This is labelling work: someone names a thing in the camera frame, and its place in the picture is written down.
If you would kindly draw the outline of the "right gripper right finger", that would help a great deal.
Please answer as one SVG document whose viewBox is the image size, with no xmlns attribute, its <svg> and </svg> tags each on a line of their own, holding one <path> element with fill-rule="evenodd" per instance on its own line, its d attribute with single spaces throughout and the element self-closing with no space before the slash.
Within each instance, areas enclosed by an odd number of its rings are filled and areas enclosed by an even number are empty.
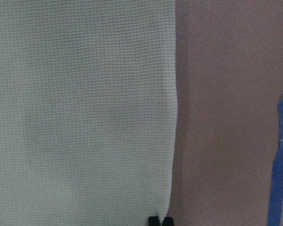
<svg viewBox="0 0 283 226">
<path fill-rule="evenodd" d="M 174 226 L 174 220 L 172 217 L 165 217 L 162 222 L 162 226 Z"/>
</svg>

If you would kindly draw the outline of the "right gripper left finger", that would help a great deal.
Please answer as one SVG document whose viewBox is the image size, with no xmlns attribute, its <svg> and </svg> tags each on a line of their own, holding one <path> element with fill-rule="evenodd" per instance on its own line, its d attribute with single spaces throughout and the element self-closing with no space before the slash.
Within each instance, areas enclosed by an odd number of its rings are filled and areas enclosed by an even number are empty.
<svg viewBox="0 0 283 226">
<path fill-rule="evenodd" d="M 148 217 L 148 226 L 161 226 L 159 217 L 158 216 Z"/>
</svg>

